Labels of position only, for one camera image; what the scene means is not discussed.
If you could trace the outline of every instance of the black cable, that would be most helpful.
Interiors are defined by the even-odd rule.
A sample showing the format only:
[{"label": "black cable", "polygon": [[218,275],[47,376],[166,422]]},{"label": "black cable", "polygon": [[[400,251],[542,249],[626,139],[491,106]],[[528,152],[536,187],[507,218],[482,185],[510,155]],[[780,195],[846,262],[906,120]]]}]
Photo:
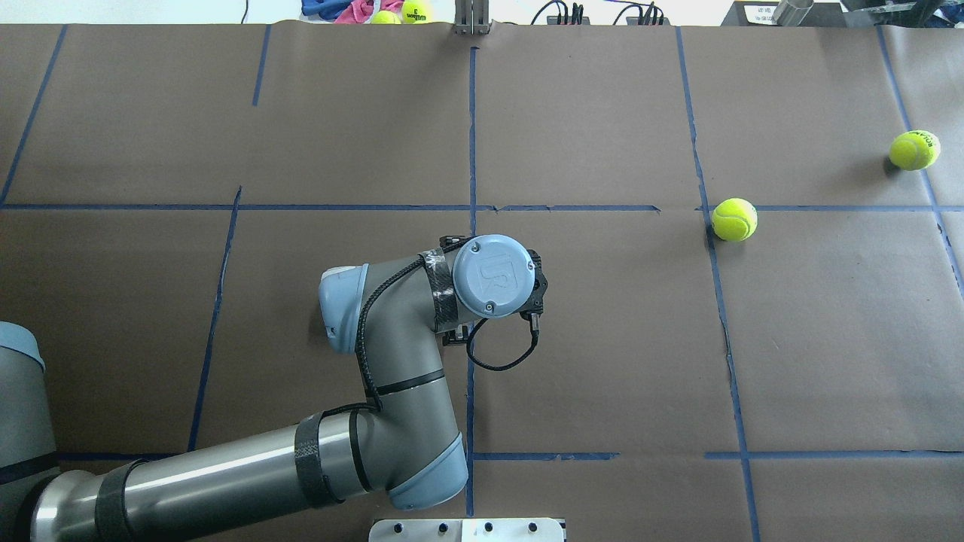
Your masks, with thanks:
[{"label": "black cable", "polygon": [[636,8],[637,10],[639,10],[639,18],[642,19],[642,18],[643,18],[643,6],[642,6],[642,4],[629,4],[628,6],[624,7],[623,10],[622,10],[621,12],[619,12],[618,15],[616,15],[616,20],[612,21],[612,25],[613,25],[613,26],[616,26],[617,24],[619,24],[619,17],[623,16],[623,14],[624,14],[625,12],[627,12],[628,10],[631,10],[631,9],[633,9],[633,8]]},{"label": "black cable", "polygon": [[551,6],[552,4],[555,4],[555,5],[556,5],[556,9],[559,10],[559,12],[560,12],[560,14],[559,14],[560,17],[563,16],[561,12],[562,12],[563,10],[565,10],[565,14],[566,14],[566,15],[565,15],[565,20],[569,20],[569,6],[567,6],[566,3],[563,2],[562,0],[549,0],[549,1],[546,3],[545,6],[543,6],[542,8],[539,8],[539,11],[536,12],[535,16],[532,17],[532,22],[530,22],[529,24],[530,24],[530,25],[535,24],[536,21],[539,20],[539,15],[541,15],[542,12],[544,12],[544,11],[546,10],[546,8],[548,8],[548,7]]},{"label": "black cable", "polygon": [[[463,239],[458,243],[453,243],[446,247],[442,247],[442,253],[447,254],[456,249],[462,248],[463,246],[465,246],[465,244],[468,241],[469,241],[468,239]],[[371,399],[371,401],[374,404],[355,403],[353,405],[345,405],[344,407],[338,407],[337,409],[334,409],[334,410],[340,411],[340,412],[347,412],[347,410],[352,410],[353,408],[365,408],[365,409],[374,410],[377,412],[380,412],[382,410],[382,398],[378,394],[378,388],[375,386],[375,379],[372,378],[371,376],[371,369],[368,366],[368,352],[364,346],[364,332],[365,332],[365,324],[368,321],[368,311],[371,310],[371,306],[375,304],[375,301],[385,292],[385,290],[387,290],[391,285],[397,283],[403,277],[405,277],[409,273],[412,273],[413,271],[423,266],[424,264],[425,264],[425,259],[422,257],[419,257],[417,260],[406,265],[391,277],[388,277],[383,283],[381,283],[377,288],[375,288],[374,291],[371,292],[371,295],[368,296],[368,300],[365,301],[364,306],[361,308],[361,311],[359,312],[359,327],[355,337],[355,357],[359,363],[359,371],[361,372],[361,379],[364,382],[365,393],[368,395],[368,397]]]},{"label": "black cable", "polygon": [[660,19],[665,17],[663,10],[660,7],[658,7],[656,3],[638,4],[636,2],[625,2],[623,0],[607,0],[607,1],[614,2],[617,4],[629,4],[628,6],[624,7],[623,10],[620,11],[618,15],[616,15],[616,20],[612,21],[612,26],[616,26],[617,24],[619,24],[619,17],[623,16],[623,14],[627,10],[631,10],[632,8],[636,8],[637,10],[639,10],[639,17],[636,19],[637,25],[649,26],[649,21],[651,20],[651,18],[653,22],[656,22],[657,17]]},{"label": "black cable", "polygon": [[469,354],[469,359],[472,360],[474,364],[484,369],[495,370],[495,371],[509,370],[510,368],[517,366],[518,364],[525,361],[525,358],[528,358],[529,354],[531,354],[532,351],[535,350],[536,346],[539,344],[539,330],[538,329],[530,330],[530,334],[532,335],[532,342],[529,343],[529,349],[526,350],[524,354],[519,356],[519,358],[516,361],[505,366],[490,366],[488,364],[484,364],[478,361],[478,359],[475,357],[475,354],[472,352],[472,350],[474,350],[475,348],[475,334],[478,333],[478,331],[482,329],[482,326],[484,326],[485,323],[488,321],[489,321],[489,318],[482,318],[481,320],[479,320],[479,323],[475,324],[475,327],[472,328],[472,332],[469,333],[469,341],[466,342],[466,353]]}]

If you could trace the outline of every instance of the paper label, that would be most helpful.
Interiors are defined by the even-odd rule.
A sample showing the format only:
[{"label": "paper label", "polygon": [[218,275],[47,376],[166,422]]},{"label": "paper label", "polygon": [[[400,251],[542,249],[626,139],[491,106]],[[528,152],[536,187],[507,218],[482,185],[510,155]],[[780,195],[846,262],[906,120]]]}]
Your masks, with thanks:
[{"label": "paper label", "polygon": [[746,11],[746,20],[751,24],[768,24],[775,26],[773,21],[773,10],[775,6],[743,6]]}]

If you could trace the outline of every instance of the tennis ball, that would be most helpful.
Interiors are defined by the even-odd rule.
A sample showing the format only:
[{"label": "tennis ball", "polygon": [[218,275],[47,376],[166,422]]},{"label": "tennis ball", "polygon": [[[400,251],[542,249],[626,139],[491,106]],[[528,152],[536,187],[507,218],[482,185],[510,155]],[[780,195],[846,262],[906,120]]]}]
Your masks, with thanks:
[{"label": "tennis ball", "polygon": [[929,167],[941,154],[937,136],[923,130],[904,132],[891,143],[891,162],[902,170],[915,171]]},{"label": "tennis ball", "polygon": [[398,15],[388,11],[381,10],[380,12],[374,14],[371,17],[371,24],[402,24],[401,19]]},{"label": "tennis ball", "polygon": [[432,3],[428,0],[405,0],[402,4],[402,22],[422,24],[432,22]]},{"label": "tennis ball", "polygon": [[742,241],[757,230],[757,208],[740,198],[716,206],[710,221],[713,232],[724,241]]}]

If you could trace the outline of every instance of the metal plate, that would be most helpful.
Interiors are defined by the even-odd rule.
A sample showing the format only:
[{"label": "metal plate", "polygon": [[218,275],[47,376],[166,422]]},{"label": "metal plate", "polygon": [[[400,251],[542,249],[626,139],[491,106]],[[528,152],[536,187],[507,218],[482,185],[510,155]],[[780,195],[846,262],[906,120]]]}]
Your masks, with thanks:
[{"label": "metal plate", "polygon": [[382,520],[372,526],[368,542],[565,542],[565,525],[551,518]]}]

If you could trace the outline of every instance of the silver metal tube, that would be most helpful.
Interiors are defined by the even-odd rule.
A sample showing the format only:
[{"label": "silver metal tube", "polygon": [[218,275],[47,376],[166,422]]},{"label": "silver metal tube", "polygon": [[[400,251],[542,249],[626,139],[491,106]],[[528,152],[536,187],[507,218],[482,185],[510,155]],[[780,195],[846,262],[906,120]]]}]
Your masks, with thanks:
[{"label": "silver metal tube", "polygon": [[294,426],[135,468],[124,499],[135,535],[195,538],[304,510]]},{"label": "silver metal tube", "polygon": [[[308,508],[295,471],[295,427],[139,465],[124,489],[136,538],[196,538]],[[38,540],[96,540],[94,503],[103,476],[71,472],[44,492]]]}]

